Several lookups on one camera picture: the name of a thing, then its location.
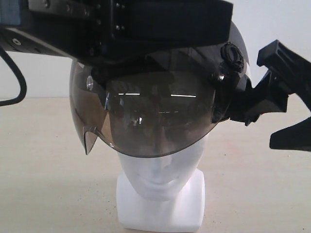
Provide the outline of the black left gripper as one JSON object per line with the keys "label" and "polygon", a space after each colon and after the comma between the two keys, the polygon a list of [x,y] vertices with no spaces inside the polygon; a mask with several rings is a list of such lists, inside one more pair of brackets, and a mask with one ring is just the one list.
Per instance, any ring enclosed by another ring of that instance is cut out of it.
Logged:
{"label": "black left gripper", "polygon": [[233,14],[225,0],[30,0],[27,9],[37,43],[91,66],[224,43]]}

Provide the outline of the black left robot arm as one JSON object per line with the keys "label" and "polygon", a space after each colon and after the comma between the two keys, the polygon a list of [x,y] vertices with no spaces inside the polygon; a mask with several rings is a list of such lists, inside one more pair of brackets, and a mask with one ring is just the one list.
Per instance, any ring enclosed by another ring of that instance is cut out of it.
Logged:
{"label": "black left robot arm", "polygon": [[226,0],[3,0],[7,51],[71,58],[106,79],[160,72],[153,53],[229,38]]}

